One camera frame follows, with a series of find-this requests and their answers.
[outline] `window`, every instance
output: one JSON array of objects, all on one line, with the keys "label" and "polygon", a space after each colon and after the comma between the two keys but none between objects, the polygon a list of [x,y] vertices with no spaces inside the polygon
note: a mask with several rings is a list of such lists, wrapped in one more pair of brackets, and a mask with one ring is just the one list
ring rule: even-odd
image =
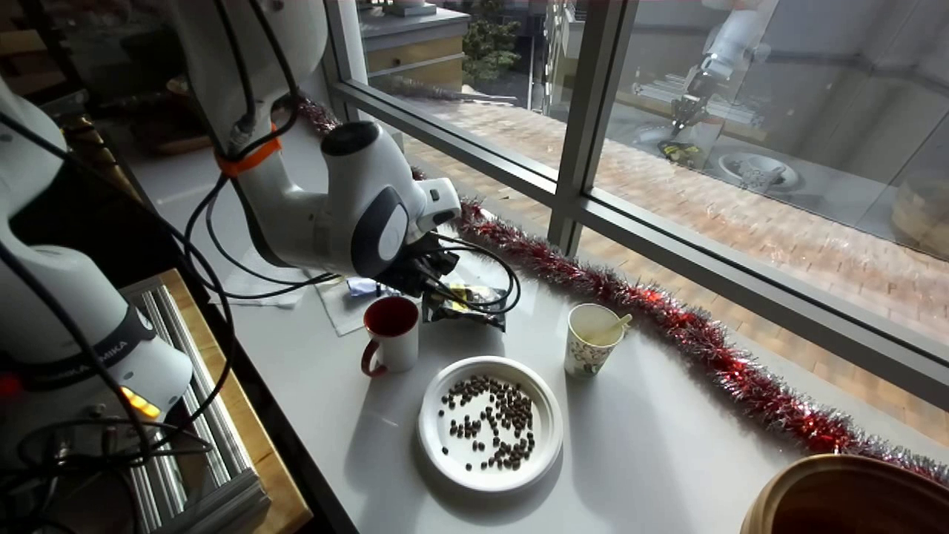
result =
[{"label": "window", "polygon": [[466,77],[450,105],[402,92],[412,84],[387,75],[415,71],[415,87],[430,92],[420,71],[435,63],[378,63],[390,47],[372,47],[367,17],[334,3],[332,31],[364,63],[337,69],[337,95],[546,204],[540,231],[559,250],[589,256],[595,238],[635,250],[949,405],[949,160],[940,151],[949,71],[937,63],[949,32],[934,25],[949,6],[472,0],[435,9],[472,17],[472,6],[493,6],[500,22],[528,9],[524,92],[466,101],[473,89]]}]

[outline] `cup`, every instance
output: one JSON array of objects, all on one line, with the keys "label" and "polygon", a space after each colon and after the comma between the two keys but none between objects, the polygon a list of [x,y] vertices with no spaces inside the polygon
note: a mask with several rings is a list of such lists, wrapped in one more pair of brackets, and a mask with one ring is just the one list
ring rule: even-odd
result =
[{"label": "cup", "polygon": [[595,378],[628,330],[628,319],[614,316],[598,302],[585,302],[568,311],[565,359],[568,378]]},{"label": "cup", "polygon": [[361,351],[361,375],[401,375],[418,359],[418,305],[407,298],[381,298],[361,316],[371,341]]}]

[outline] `plate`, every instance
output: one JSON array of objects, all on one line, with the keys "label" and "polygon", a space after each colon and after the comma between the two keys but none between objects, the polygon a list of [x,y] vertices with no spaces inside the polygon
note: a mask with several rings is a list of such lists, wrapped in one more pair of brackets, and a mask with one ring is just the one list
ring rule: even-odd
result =
[{"label": "plate", "polygon": [[418,411],[430,462],[460,488],[507,494],[540,479],[564,448],[552,388],[503,357],[472,357],[435,375]]}]

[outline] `window frame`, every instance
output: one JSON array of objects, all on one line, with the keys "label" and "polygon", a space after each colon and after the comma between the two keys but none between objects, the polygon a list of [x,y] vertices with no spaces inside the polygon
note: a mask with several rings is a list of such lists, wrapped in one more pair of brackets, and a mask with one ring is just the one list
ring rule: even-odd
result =
[{"label": "window frame", "polygon": [[534,201],[552,209],[547,241],[574,256],[582,230],[593,230],[642,258],[712,289],[715,295],[757,311],[758,319],[829,351],[838,359],[888,381],[917,399],[949,411],[949,348],[917,335],[893,320],[874,319],[865,308],[807,289],[777,271],[751,268],[731,250],[672,230],[669,224],[635,209],[605,191],[595,191],[595,167],[611,118],[611,98],[620,77],[620,63],[632,37],[636,0],[587,3],[587,31],[582,40],[582,63],[574,95],[589,95],[568,105],[559,169],[536,167],[524,158],[503,155],[463,132],[438,126],[402,105],[377,92],[364,80],[364,69],[353,65],[353,52],[361,52],[359,17],[353,22],[350,0],[325,0],[329,52],[322,77],[332,105],[346,118],[367,114],[398,132],[455,158],[460,164],[493,176]]}]

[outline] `metal frame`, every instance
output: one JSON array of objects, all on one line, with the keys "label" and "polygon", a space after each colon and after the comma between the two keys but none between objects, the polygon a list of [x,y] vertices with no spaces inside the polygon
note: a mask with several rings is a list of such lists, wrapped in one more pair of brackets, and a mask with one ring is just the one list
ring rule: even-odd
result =
[{"label": "metal frame", "polygon": [[611,95],[620,75],[628,31],[636,3],[589,3],[582,43],[582,71],[564,141],[559,176],[524,158],[503,155],[463,132],[412,114],[401,101],[346,77],[329,80],[337,98],[353,106],[447,151],[450,158],[493,176],[496,182],[552,209],[547,241],[574,252],[582,230],[593,230],[656,265],[665,265],[727,301],[797,332],[801,338],[949,411],[949,348],[934,345],[894,325],[811,289],[792,283],[768,268],[751,268],[731,250],[708,244],[688,230],[593,191],[598,149],[611,114]]}]

